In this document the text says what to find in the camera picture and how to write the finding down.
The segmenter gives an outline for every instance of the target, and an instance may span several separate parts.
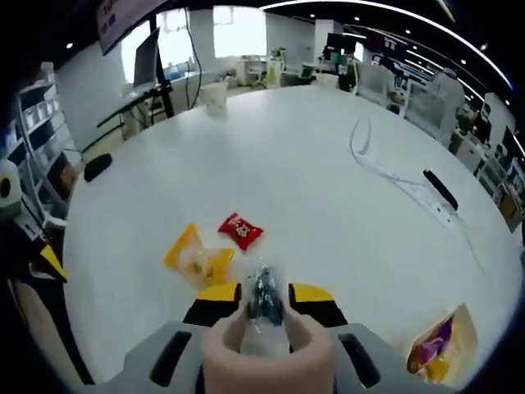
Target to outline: ceiling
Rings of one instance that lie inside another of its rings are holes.
[[[19,58],[12,62],[16,78],[12,80],[11,85],[15,86],[17,80],[30,74],[35,66],[38,67],[41,60],[52,61],[58,68],[81,49],[96,42],[95,12],[100,2],[101,0],[48,0],[47,2],[35,2],[34,7],[29,10],[24,7],[25,4],[15,5],[13,9],[19,9],[11,12],[9,20],[23,20],[25,30],[24,34],[17,36],[15,34],[16,38],[8,44],[8,46],[13,46],[12,53],[19,54]],[[260,7],[276,2],[278,1],[174,0],[172,3],[173,7],[208,8],[219,4]],[[520,72],[521,65],[518,64],[516,55],[521,48],[517,45],[518,37],[520,37],[518,28],[521,22],[518,20],[519,2],[507,1],[504,6],[494,7],[493,3],[481,4],[478,0],[446,0],[455,22],[440,7],[438,0],[417,2],[414,0],[378,0],[377,2],[402,8],[435,21],[453,30],[477,48],[488,43],[485,54],[511,80],[514,91],[474,51],[448,34],[410,16],[377,7],[342,2],[297,4],[268,11],[306,19],[311,19],[310,15],[314,14],[316,18],[339,21],[347,25],[347,30],[360,31],[366,26],[398,34],[406,40],[413,40],[417,43],[417,52],[424,57],[442,66],[457,68],[460,77],[481,95],[484,95],[485,91],[495,91],[503,100],[510,101],[514,112],[517,112],[525,103],[525,95],[523,95],[525,78]],[[12,34],[13,28],[8,26],[7,29],[6,34]],[[67,49],[68,43],[73,43],[73,48]],[[411,57],[410,60],[417,62],[421,59]],[[466,61],[467,64],[463,66],[461,60]]]

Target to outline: sign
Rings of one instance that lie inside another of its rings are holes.
[[[98,37],[103,54],[154,9],[167,0],[104,0],[97,10]]]

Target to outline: table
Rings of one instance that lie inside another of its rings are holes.
[[[349,136],[363,117],[372,119],[373,146],[398,171],[430,168],[447,185],[485,273],[464,243],[354,161]],[[229,98],[225,117],[196,108],[158,123],[118,149],[92,183],[80,176],[66,229],[65,294],[95,382],[118,373],[126,352],[165,322],[183,319],[197,291],[163,258],[191,222],[206,246],[233,246],[217,234],[233,212],[266,231],[243,261],[264,256],[286,281],[327,289],[349,322],[398,349],[465,302],[481,367],[518,304],[513,237],[490,196],[439,143],[340,90],[258,91]]]

